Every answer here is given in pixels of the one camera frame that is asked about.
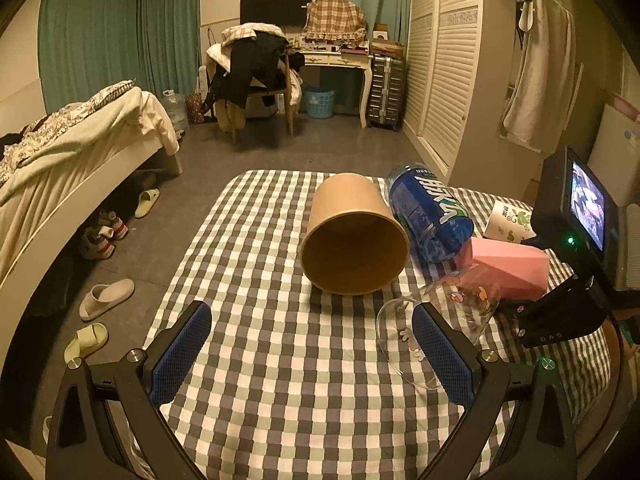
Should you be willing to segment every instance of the lit screen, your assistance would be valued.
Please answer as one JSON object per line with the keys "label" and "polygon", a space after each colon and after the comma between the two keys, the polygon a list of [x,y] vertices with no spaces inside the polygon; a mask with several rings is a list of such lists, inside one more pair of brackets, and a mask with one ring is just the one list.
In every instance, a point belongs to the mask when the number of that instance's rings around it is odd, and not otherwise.
{"label": "lit screen", "polygon": [[574,162],[571,211],[596,242],[604,244],[604,198],[585,171]]}

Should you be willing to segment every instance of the blue plastic basket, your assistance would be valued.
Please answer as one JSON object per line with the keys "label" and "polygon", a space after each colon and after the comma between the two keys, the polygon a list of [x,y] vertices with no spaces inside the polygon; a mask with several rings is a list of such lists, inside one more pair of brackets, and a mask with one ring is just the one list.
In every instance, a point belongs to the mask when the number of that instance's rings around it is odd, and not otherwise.
{"label": "blue plastic basket", "polygon": [[334,114],[335,91],[325,91],[308,86],[305,88],[306,114],[314,119],[328,119]]}

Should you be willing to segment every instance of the plastic bottle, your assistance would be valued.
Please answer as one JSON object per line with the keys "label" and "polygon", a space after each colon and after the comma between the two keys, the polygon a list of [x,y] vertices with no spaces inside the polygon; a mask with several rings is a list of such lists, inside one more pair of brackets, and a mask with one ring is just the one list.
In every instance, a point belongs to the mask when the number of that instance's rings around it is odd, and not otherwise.
{"label": "plastic bottle", "polygon": [[189,131],[189,118],[187,117],[187,105],[182,94],[177,94],[173,90],[165,90],[162,92],[162,106],[166,110],[167,115],[171,119],[174,130],[178,132],[183,130],[185,133]]}
{"label": "plastic bottle", "polygon": [[385,188],[391,212],[427,262],[452,258],[473,234],[462,204],[423,164],[396,168]]}

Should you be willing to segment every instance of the paper cup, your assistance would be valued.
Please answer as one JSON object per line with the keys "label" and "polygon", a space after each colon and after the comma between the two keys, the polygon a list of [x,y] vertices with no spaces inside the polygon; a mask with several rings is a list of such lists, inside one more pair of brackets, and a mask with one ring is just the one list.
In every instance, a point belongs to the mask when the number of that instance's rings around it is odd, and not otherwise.
{"label": "paper cup", "polygon": [[340,173],[316,189],[299,250],[315,286],[345,296],[369,294],[394,280],[408,255],[407,234],[372,181]]}
{"label": "paper cup", "polygon": [[531,228],[531,211],[500,200],[495,201],[484,229],[485,238],[519,244],[535,235]]}

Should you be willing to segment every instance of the pink box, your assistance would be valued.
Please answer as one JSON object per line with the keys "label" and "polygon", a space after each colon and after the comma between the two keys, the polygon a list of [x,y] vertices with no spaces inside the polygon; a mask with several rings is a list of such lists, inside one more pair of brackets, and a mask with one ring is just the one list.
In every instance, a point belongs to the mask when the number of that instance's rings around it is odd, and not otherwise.
{"label": "pink box", "polygon": [[456,265],[483,264],[500,285],[500,297],[538,300],[546,293],[549,256],[536,247],[471,237],[456,256]]}

